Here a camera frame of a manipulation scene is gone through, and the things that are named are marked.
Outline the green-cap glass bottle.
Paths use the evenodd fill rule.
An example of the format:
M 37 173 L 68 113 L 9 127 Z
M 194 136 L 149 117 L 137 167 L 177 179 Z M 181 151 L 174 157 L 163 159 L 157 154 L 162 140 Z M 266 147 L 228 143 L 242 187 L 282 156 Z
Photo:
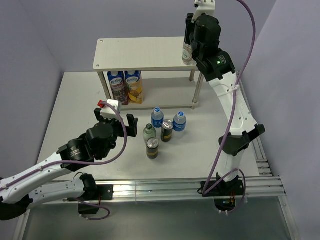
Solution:
M 183 47 L 182 47 L 182 61 L 185 65 L 191 66 L 194 65 L 194 60 L 192 57 L 192 48 L 189 44 L 187 43 L 183 43 Z
M 150 138 L 156 138 L 156 137 L 157 137 L 157 131 L 155 127 L 151 123 L 148 123 L 143 130 L 144 142 L 147 143 Z

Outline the black yellow can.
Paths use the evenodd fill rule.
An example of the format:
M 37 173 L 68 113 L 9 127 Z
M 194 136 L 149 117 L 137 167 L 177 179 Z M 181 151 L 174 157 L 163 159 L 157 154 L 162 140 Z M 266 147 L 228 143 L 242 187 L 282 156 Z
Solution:
M 173 121 L 170 119 L 165 119 L 161 126 L 161 140 L 163 142 L 169 142 L 173 135 Z
M 149 159 L 156 159 L 159 154 L 159 141 L 156 137 L 151 137 L 146 142 L 146 155 Z

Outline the blue water bottle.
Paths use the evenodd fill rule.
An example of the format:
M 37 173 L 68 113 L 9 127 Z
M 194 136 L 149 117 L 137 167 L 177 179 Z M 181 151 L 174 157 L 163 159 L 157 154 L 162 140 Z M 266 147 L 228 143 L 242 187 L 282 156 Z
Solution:
M 187 118 L 183 111 L 179 111 L 173 118 L 173 130 L 183 132 L 186 128 Z
M 161 137 L 162 124 L 164 121 L 164 113 L 160 107 L 155 107 L 151 113 L 151 124 L 156 130 L 156 137 Z

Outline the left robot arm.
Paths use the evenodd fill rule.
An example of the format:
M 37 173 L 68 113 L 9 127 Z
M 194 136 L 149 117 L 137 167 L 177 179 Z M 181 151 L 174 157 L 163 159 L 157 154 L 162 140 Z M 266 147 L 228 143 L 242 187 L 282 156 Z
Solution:
M 99 195 L 91 174 L 83 173 L 66 183 L 51 183 L 87 166 L 103 165 L 102 159 L 116 147 L 117 138 L 137 136 L 138 119 L 132 114 L 126 116 L 128 125 L 124 125 L 118 113 L 108 115 L 96 108 L 94 114 L 98 122 L 78 138 L 70 140 L 39 164 L 0 180 L 2 221 L 17 218 L 40 204 L 60 199 L 90 201 Z

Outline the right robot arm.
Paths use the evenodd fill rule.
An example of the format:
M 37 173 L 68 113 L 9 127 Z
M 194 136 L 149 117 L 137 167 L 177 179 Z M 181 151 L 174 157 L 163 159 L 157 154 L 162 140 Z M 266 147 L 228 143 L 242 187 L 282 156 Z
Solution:
M 214 90 L 228 119 L 225 133 L 219 138 L 219 149 L 209 177 L 202 184 L 202 196 L 226 196 L 239 189 L 240 164 L 245 150 L 265 133 L 264 125 L 253 118 L 240 89 L 231 56 L 220 45 L 221 27 L 217 18 L 205 13 L 186 17 L 184 40 L 191 47 L 197 69 Z

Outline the white two-tier shelf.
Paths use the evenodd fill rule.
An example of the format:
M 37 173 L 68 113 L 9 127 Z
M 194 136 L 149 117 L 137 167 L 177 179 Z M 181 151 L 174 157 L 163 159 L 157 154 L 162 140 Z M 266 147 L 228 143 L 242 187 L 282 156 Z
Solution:
M 183 37 L 99 39 L 93 69 L 105 96 L 113 97 L 106 72 L 138 70 L 142 73 L 143 103 L 129 103 L 124 110 L 197 108 L 202 84 L 195 66 L 182 61 L 183 42 Z

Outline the purple grape juice carton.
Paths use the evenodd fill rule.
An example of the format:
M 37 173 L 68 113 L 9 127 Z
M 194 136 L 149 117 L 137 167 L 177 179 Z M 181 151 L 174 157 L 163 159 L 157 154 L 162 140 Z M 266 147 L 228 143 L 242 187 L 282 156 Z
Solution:
M 113 99 L 121 102 L 122 105 L 129 104 L 129 96 L 125 84 L 123 71 L 108 71 L 108 82 L 112 91 Z

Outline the yellow pineapple juice carton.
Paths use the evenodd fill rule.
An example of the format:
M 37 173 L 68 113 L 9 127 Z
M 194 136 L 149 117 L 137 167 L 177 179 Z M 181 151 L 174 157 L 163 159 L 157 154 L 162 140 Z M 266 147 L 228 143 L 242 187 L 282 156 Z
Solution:
M 124 77 L 129 101 L 133 104 L 142 104 L 144 93 L 141 71 L 125 71 Z

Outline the aluminium right side rail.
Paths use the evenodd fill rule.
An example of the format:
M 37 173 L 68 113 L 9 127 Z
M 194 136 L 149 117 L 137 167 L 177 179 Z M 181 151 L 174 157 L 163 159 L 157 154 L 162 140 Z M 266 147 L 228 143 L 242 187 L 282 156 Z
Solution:
M 253 140 L 244 151 L 240 169 L 244 172 L 246 178 L 273 176 L 260 137 Z

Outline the aluminium front rail frame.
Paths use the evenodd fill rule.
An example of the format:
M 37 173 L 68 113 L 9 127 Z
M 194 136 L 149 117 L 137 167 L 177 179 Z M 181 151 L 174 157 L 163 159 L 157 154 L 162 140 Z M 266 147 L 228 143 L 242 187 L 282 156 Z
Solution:
M 250 177 L 245 203 L 229 215 L 217 197 L 198 193 L 201 180 L 99 181 L 111 187 L 111 215 L 86 221 L 77 204 L 60 200 L 29 210 L 15 240 L 298 240 L 300 234 L 279 177 Z

